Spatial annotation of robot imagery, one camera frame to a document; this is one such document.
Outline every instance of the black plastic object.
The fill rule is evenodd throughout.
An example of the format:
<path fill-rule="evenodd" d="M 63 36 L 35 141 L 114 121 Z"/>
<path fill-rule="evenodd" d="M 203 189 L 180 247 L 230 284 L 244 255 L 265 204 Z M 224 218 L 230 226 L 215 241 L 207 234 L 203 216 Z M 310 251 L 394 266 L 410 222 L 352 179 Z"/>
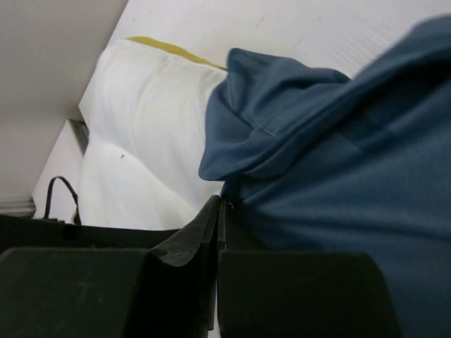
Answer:
<path fill-rule="evenodd" d="M 123 246 L 132 238 L 136 242 L 130 247 L 135 248 L 155 241 L 138 238 L 145 235 L 140 231 L 3 219 L 2 239 L 9 236 L 14 246 L 43 245 L 42 237 L 48 237 L 47 246 L 115 248 L 5 252 L 0 261 L 0 337 L 206 337 L 213 323 L 219 204 L 217 196 L 211 197 L 190 224 L 169 238 L 155 232 L 165 240 L 152 250 Z M 77 231 L 76 241 L 72 235 L 65 239 L 68 229 Z"/>
<path fill-rule="evenodd" d="M 401 337 L 385 280 L 367 255 L 265 251 L 230 203 L 220 214 L 222 338 Z"/>
<path fill-rule="evenodd" d="M 368 256 L 269 251 L 238 220 L 217 196 L 169 232 L 0 217 L 0 337 L 206 337 L 216 270 L 222 338 L 400 337 Z"/>
<path fill-rule="evenodd" d="M 66 188 L 69 190 L 70 194 L 72 195 L 72 199 L 75 204 L 75 215 L 73 218 L 73 222 L 76 225 L 81 225 L 82 221 L 80 219 L 80 212 L 78 210 L 78 195 L 75 192 L 75 190 L 72 188 L 72 185 L 70 185 L 69 181 L 67 181 L 67 179 L 64 178 L 63 176 L 56 176 L 50 180 L 49 187 L 47 188 L 47 200 L 46 200 L 46 204 L 45 204 L 45 211 L 44 211 L 43 219 L 51 220 L 51 218 L 50 218 L 51 197 L 52 197 L 52 194 L 54 191 L 54 185 L 55 185 L 56 180 L 61 180 L 64 183 L 64 185 L 66 186 Z"/>

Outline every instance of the white bedsheet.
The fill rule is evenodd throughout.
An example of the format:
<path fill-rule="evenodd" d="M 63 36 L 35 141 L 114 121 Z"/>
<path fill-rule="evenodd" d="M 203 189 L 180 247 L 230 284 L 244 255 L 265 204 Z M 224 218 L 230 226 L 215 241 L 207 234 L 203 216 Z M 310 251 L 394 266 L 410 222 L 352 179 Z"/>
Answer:
<path fill-rule="evenodd" d="M 120 40 L 93 77 L 90 140 L 80 178 L 85 225 L 177 229 L 221 183 L 197 174 L 205 110 L 224 70 Z"/>

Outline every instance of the cable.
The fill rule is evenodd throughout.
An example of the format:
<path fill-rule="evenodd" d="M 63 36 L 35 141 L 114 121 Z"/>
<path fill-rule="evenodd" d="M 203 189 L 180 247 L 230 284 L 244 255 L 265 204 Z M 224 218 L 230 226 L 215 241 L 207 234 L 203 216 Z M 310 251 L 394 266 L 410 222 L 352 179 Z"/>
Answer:
<path fill-rule="evenodd" d="M 70 193 L 72 194 L 72 199 L 75 202 L 75 205 L 77 207 L 75 217 L 73 218 L 73 220 L 76 225 L 81 225 L 82 223 L 81 223 L 81 219 L 80 219 L 80 214 L 78 213 L 78 195 L 75 192 L 75 190 L 72 188 L 72 186 L 70 185 L 69 181 L 67 181 L 67 179 L 64 178 L 63 176 L 56 176 L 50 180 L 49 188 L 47 189 L 47 200 L 46 200 L 46 204 L 45 204 L 44 219 L 49 218 L 50 207 L 51 207 L 51 195 L 53 194 L 55 181 L 58 178 L 61 181 L 63 181 L 64 185 L 69 189 Z"/>

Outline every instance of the blue hoodie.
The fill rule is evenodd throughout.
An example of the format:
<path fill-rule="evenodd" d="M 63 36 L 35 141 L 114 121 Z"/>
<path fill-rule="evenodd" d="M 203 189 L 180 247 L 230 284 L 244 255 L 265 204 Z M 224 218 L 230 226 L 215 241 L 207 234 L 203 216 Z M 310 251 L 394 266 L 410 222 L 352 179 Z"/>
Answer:
<path fill-rule="evenodd" d="M 358 251 L 406 337 L 451 337 L 451 17 L 354 80 L 233 49 L 199 175 L 273 249 Z"/>

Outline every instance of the white surface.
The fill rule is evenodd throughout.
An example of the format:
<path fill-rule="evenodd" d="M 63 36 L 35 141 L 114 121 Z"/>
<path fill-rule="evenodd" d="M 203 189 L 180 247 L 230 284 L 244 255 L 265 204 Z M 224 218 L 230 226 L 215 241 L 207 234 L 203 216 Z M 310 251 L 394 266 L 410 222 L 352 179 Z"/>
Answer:
<path fill-rule="evenodd" d="M 221 65 L 230 48 L 289 56 L 355 75 L 450 0 L 130 0 L 110 39 L 144 35 Z M 89 102 L 80 110 L 89 121 Z"/>
<path fill-rule="evenodd" d="M 0 197 L 30 196 L 127 0 L 0 0 Z"/>
<path fill-rule="evenodd" d="M 188 224 L 221 183 L 197 174 L 205 110 L 226 76 L 130 41 L 99 59 L 80 180 L 83 224 L 163 230 Z"/>
<path fill-rule="evenodd" d="M 44 216 L 47 188 L 53 177 L 64 176 L 75 192 L 78 192 L 82 162 L 81 149 L 78 146 L 70 123 L 66 121 L 33 191 L 33 199 L 36 204 L 36 218 Z M 50 218 L 58 218 L 66 223 L 71 223 L 74 212 L 75 203 L 72 200 L 72 195 L 64 183 L 57 180 L 51 200 Z"/>

